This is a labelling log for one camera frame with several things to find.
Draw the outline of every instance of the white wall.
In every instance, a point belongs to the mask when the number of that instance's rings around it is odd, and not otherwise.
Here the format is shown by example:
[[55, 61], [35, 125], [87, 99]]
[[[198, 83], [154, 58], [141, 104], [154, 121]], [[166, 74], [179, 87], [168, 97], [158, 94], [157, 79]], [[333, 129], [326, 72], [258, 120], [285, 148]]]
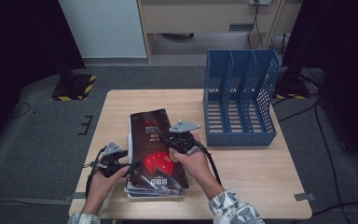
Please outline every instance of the white wall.
[[301, 9], [302, 0], [285, 0], [281, 15], [278, 19], [275, 33], [291, 33], [299, 10]]
[[136, 0], [60, 0], [83, 58], [146, 58]]

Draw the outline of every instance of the power outlet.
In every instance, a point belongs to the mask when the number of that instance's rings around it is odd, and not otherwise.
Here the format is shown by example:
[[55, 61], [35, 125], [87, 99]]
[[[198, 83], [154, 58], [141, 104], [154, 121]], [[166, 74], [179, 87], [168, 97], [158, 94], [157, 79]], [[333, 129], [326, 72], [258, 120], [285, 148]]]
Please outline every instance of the power outlet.
[[259, 6], [268, 6], [271, 5], [271, 0], [249, 0], [250, 6], [255, 6], [256, 4]]

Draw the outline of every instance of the red book cover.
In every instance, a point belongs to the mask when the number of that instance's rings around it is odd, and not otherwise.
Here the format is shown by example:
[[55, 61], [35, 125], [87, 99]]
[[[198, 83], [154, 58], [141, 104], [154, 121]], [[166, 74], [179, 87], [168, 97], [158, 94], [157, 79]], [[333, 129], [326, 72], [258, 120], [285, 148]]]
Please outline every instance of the red book cover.
[[130, 115], [132, 138], [132, 162], [142, 165], [129, 182], [144, 189], [188, 189], [185, 169], [174, 162], [167, 146], [160, 142], [158, 134], [170, 135], [170, 121], [165, 109]]

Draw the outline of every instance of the wooden table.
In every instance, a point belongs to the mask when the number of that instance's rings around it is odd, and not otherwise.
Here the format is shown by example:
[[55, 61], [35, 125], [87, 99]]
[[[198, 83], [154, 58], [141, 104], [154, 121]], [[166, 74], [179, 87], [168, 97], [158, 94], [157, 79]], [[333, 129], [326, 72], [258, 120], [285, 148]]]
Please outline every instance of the wooden table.
[[[203, 90], [117, 90], [106, 96], [103, 110], [85, 160], [95, 160], [98, 151], [110, 141], [128, 148], [131, 113], [165, 108], [173, 125], [179, 119], [203, 127]], [[240, 199], [253, 205], [262, 218], [311, 217], [308, 201], [297, 201], [303, 193], [296, 167], [287, 148], [275, 113], [271, 109], [277, 135], [268, 147], [209, 147], [226, 189], [234, 189]], [[205, 129], [198, 133], [206, 143]], [[83, 169], [76, 192], [84, 192], [90, 168]], [[122, 178], [106, 199], [100, 212], [112, 219], [212, 219], [208, 200], [200, 186], [188, 175], [190, 188], [180, 202], [133, 202], [123, 191]], [[80, 212], [84, 199], [73, 199], [69, 215]]]

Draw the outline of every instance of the yellow and black hazard tape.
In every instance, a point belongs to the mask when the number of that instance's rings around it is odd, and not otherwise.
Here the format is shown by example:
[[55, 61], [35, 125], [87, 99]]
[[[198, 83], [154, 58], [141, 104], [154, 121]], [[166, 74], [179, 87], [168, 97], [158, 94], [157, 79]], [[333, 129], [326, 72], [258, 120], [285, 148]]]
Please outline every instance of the yellow and black hazard tape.
[[89, 96], [92, 86], [94, 85], [95, 78], [97, 78], [97, 76], [94, 76], [94, 75], [89, 78], [89, 84], [86, 87], [86, 89], [84, 90], [84, 93], [82, 95], [78, 95], [78, 96], [62, 95], [62, 96], [57, 96], [57, 97], [51, 97], [51, 100], [52, 101], [84, 100]]
[[308, 95], [301, 95], [301, 94], [276, 94], [276, 99], [308, 99], [310, 98]]

